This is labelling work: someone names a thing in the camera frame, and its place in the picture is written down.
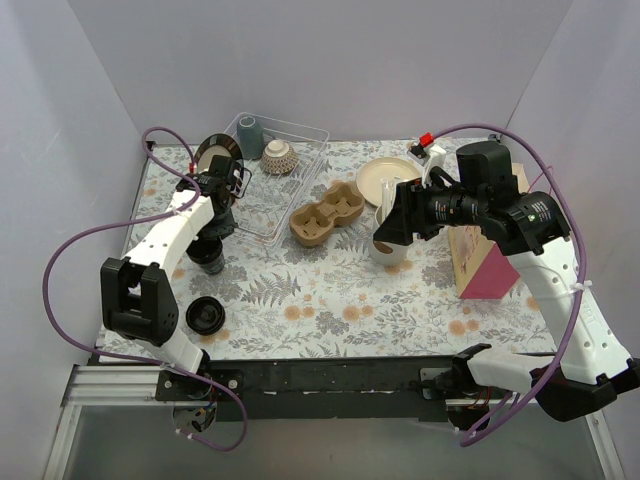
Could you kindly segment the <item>black takeout coffee cup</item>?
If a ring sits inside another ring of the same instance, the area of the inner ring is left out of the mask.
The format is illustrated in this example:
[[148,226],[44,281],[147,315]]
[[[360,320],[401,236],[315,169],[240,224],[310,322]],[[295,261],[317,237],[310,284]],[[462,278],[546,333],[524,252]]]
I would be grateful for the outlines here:
[[216,275],[225,266],[223,242],[220,239],[199,239],[193,241],[186,250],[189,259],[204,272]]

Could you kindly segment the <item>pink paper gift bag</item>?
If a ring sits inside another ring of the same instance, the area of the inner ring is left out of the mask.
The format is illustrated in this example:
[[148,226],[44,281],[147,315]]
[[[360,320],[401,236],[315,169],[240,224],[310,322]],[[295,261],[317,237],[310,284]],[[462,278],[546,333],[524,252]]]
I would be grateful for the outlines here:
[[518,272],[477,226],[449,227],[457,295],[468,300],[499,300],[519,280]]

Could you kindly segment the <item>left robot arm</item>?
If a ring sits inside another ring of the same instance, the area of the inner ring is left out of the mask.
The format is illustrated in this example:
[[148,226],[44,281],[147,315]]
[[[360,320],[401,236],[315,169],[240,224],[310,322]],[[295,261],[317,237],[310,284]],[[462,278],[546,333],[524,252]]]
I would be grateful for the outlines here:
[[170,277],[188,247],[224,217],[233,198],[242,197],[250,179],[241,160],[213,156],[206,170],[179,181],[167,216],[123,258],[107,259],[100,270],[104,327],[183,369],[178,387],[193,400],[211,392],[213,377],[200,367],[204,352],[178,326]]

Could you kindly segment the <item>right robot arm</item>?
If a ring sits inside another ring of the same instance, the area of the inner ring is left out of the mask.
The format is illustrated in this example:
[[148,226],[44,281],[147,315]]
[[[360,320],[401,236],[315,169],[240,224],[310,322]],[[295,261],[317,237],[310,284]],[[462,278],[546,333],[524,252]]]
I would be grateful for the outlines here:
[[394,205],[374,240],[408,246],[415,237],[435,237],[445,226],[478,227],[519,273],[562,357],[478,344],[454,356],[451,368],[430,387],[469,398],[486,387],[532,393],[549,416],[562,422],[637,389],[639,361],[615,337],[580,279],[577,238],[556,198],[520,192],[510,152],[495,141],[464,145],[456,158],[457,180],[434,167],[428,180],[398,184]]

